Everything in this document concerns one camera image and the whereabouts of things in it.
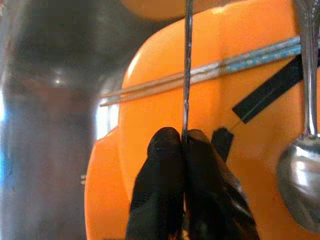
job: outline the black strip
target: black strip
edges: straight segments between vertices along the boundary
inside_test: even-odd
[[[225,127],[213,132],[211,143],[224,162],[227,161],[234,135]]]
[[[278,97],[300,82],[303,79],[302,70],[301,55],[298,55],[269,80],[234,106],[232,108],[233,112],[246,124]]]

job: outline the white light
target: white light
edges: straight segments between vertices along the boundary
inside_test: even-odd
[[[137,55],[135,55],[135,57],[133,58],[131,64],[129,65],[129,68],[128,68],[128,78],[130,78],[132,72],[134,71],[136,65],[137,65],[137,62],[140,58],[140,52],[137,53]]]
[[[6,111],[5,111],[5,104],[4,104],[4,95],[2,90],[0,90],[0,122],[5,120],[6,118]]]
[[[306,175],[303,171],[301,170],[296,170],[296,176],[298,178],[298,183],[301,186],[307,186],[307,178]]]
[[[296,147],[296,155],[299,156],[299,157],[301,157],[301,156],[305,157],[305,156],[309,156],[310,153],[308,151],[302,149],[301,147],[297,146]]]
[[[211,12],[213,14],[221,14],[225,11],[225,7],[224,6],[220,6],[220,7],[215,7],[213,10],[211,10]]]
[[[296,167],[297,167],[297,169],[299,169],[301,171],[305,170],[305,168],[306,168],[305,164],[302,161],[297,161]]]
[[[112,129],[114,129],[119,122],[119,105],[99,106],[95,114],[95,130],[96,139],[102,139]]]
[[[62,74],[62,70],[61,70],[61,69],[56,69],[56,70],[55,70],[55,73],[56,73],[57,75],[61,75],[61,74]]]

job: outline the spoon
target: spoon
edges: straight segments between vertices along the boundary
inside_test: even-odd
[[[281,155],[276,176],[286,207],[305,229],[320,233],[320,137],[317,130],[317,39],[320,0],[294,0],[301,29],[304,133]]]

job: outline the finger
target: finger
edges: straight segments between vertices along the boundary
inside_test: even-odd
[[[225,207],[228,199],[212,145],[203,132],[193,129],[188,131],[185,149],[190,237],[224,239],[231,213]]]
[[[168,239],[181,232],[184,163],[179,133],[160,129],[134,185],[126,239]]]

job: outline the orange plastic surface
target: orange plastic surface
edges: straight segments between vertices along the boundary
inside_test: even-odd
[[[195,0],[193,12],[198,13],[214,6],[221,6],[232,0]],[[142,18],[168,20],[185,16],[185,0],[121,0],[132,12]]]
[[[123,239],[129,199],[118,156],[118,128],[95,143],[85,181],[88,240]]]
[[[278,0],[276,3],[274,0],[247,0],[210,9],[194,16],[192,66],[209,64],[297,34],[290,0]],[[262,240],[319,240],[320,236],[295,223],[276,186],[275,172],[280,154],[303,132],[303,83],[295,85],[247,124],[232,112],[232,107],[289,61],[271,63],[193,85],[190,90],[189,128],[200,129],[211,138],[214,130],[224,126],[235,135],[228,166],[247,193]],[[128,67],[123,87],[183,70],[182,20],[162,29],[145,42]],[[94,185],[88,182],[88,178],[108,178],[113,183],[117,180],[119,185],[124,183],[126,199],[131,199],[135,177],[147,157],[151,137],[166,126],[180,131],[182,116],[182,88],[120,105],[117,139],[107,135],[99,144],[104,144],[103,149],[108,151],[103,150],[98,155],[100,150],[97,145],[90,160],[86,183],[86,218],[91,218],[91,221],[95,218],[95,212],[87,210],[93,208],[91,204],[94,202],[88,200],[95,198],[89,192],[91,188],[100,192],[97,195],[107,191],[106,188],[110,192],[119,190],[121,197],[124,197],[122,187],[112,188],[98,181]],[[119,179],[119,176],[111,178],[101,167],[94,166],[102,164],[102,159],[108,161],[110,156],[120,161],[117,166],[121,166],[118,172],[122,172],[123,179]],[[97,172],[89,171],[93,167]],[[108,211],[114,213],[119,210],[110,210],[113,201],[109,198],[101,198],[101,201],[104,202],[99,208],[101,211],[104,209],[105,214],[99,221],[111,221],[109,218],[112,215]],[[99,221],[95,221],[97,225],[103,224]],[[93,229],[94,225],[89,225],[87,220],[86,223],[87,232],[102,231]],[[114,231],[108,224],[104,225],[105,234]]]

